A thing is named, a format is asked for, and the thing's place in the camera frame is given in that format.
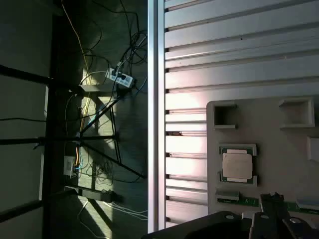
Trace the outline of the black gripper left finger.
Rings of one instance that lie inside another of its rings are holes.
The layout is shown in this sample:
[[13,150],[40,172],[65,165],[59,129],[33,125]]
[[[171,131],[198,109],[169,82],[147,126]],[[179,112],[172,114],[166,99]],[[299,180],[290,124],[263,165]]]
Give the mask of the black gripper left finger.
[[251,239],[248,222],[231,211],[219,211],[142,236],[143,239]]

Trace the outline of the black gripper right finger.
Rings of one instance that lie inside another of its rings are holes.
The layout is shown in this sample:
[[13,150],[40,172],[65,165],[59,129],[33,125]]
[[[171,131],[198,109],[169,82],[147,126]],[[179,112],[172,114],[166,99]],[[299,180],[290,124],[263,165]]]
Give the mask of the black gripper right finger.
[[305,220],[291,216],[289,210],[296,211],[296,204],[286,202],[283,195],[273,195],[275,218],[282,233],[290,239],[318,239],[318,229],[312,228]]

